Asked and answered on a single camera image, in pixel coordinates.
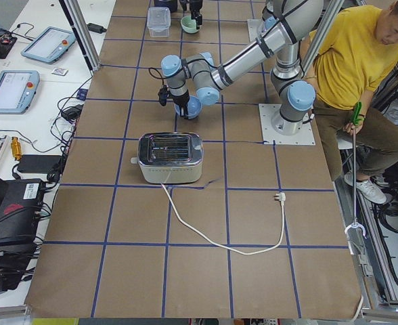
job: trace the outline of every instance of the yellow t-shirt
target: yellow t-shirt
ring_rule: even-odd
[[[372,5],[350,7],[336,17],[313,65],[317,96],[343,110],[353,109],[365,90],[375,91],[398,62],[398,44],[375,39],[381,9]],[[310,33],[311,39],[316,31]]]

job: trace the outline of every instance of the white tablet with blue frame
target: white tablet with blue frame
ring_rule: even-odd
[[[75,41],[75,35],[69,30],[50,26],[22,50],[22,55],[25,58],[53,63],[59,60]]]
[[[32,102],[38,84],[38,71],[2,71],[0,74],[0,114],[25,112]]]

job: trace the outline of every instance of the shoe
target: shoe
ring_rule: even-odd
[[[353,173],[349,171],[343,176],[345,183],[353,185]],[[381,189],[371,182],[370,179],[365,181],[358,181],[355,183],[355,187],[363,194],[363,196],[376,204],[384,204],[387,201],[386,194],[381,192]]]

